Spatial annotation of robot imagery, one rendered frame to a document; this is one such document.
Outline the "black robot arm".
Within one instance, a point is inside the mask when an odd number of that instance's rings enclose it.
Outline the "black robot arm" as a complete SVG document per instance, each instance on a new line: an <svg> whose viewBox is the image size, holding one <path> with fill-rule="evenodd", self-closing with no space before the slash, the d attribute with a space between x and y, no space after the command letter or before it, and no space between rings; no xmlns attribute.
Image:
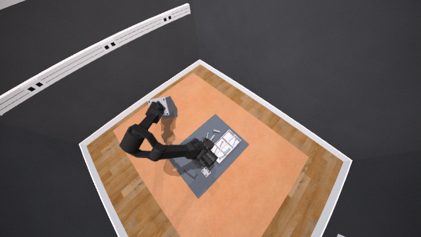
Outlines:
<svg viewBox="0 0 421 237"><path fill-rule="evenodd" d="M148 131L148 127L150 127L152 122L158 123L164 110L165 108L160 102L152 101L145 114L146 117L139 124L133 124L128 127L120 143L121 149L134 157L148 158L152 161L185 157L196 161L204 159L212 166L218 157L211 151L214 143L210 139L204 138L203 141L199 141L195 138L192 142L188 142L185 145L163 145ZM144 139L147 139L151 144L151 151L139 149Z"/></svg>

